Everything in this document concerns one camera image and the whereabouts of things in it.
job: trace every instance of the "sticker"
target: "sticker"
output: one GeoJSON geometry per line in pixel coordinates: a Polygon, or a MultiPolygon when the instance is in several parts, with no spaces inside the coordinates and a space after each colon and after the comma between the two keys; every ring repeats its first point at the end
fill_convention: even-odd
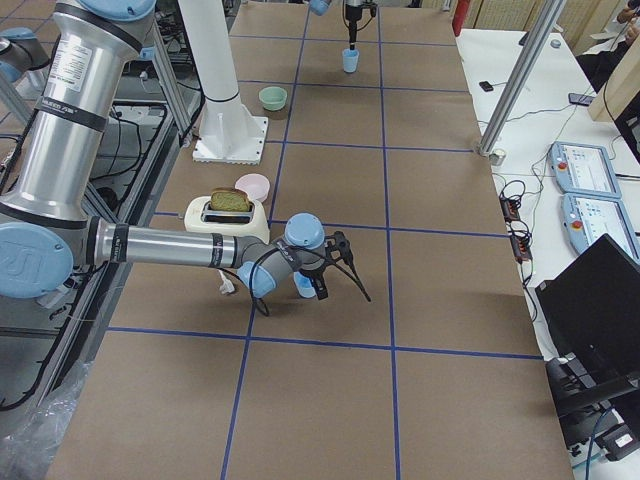
{"type": "Polygon", "coordinates": [[[51,65],[49,81],[79,92],[92,54],[93,51],[89,48],[68,40],[60,40],[51,65]]]}
{"type": "Polygon", "coordinates": [[[626,433],[616,440],[616,445],[618,445],[618,448],[622,448],[625,445],[630,444],[631,442],[633,442],[633,437],[626,433]]]}

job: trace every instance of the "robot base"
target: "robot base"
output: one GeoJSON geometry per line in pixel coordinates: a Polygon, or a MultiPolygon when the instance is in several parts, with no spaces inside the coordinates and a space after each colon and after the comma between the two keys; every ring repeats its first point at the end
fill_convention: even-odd
{"type": "Polygon", "coordinates": [[[219,110],[205,111],[200,140],[193,151],[196,162],[260,163],[269,119],[254,117],[244,105],[240,107],[240,119],[236,119],[238,111],[227,115],[219,110]]]}

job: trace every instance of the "white support column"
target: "white support column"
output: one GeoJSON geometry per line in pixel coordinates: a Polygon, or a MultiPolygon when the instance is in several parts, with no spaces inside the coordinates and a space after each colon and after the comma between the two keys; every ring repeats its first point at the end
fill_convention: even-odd
{"type": "Polygon", "coordinates": [[[268,119],[253,117],[240,99],[222,2],[179,0],[178,4],[206,96],[193,159],[259,163],[268,119]]]}

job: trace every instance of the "light blue cup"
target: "light blue cup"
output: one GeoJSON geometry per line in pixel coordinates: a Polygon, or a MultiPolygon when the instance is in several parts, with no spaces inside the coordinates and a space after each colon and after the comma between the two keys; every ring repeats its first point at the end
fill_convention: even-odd
{"type": "Polygon", "coordinates": [[[358,49],[349,50],[345,48],[342,51],[342,69],[347,73],[355,72],[358,68],[358,58],[360,58],[358,49]]]}

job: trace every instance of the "black device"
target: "black device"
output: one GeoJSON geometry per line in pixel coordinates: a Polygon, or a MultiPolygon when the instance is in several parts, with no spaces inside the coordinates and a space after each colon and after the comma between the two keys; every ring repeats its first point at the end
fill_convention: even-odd
{"type": "Polygon", "coordinates": [[[588,107],[593,102],[595,97],[592,95],[584,95],[582,93],[570,93],[569,103],[571,105],[580,105],[582,107],[588,107]]]}
{"type": "Polygon", "coordinates": [[[493,92],[493,85],[491,85],[489,82],[484,81],[484,82],[480,82],[480,88],[482,88],[485,92],[493,92]]]}
{"type": "Polygon", "coordinates": [[[589,379],[569,401],[576,407],[573,410],[609,401],[636,438],[640,437],[639,292],[640,265],[607,234],[555,280],[536,288],[558,352],[573,352],[584,367],[584,374],[574,373],[574,378],[589,379]]]}

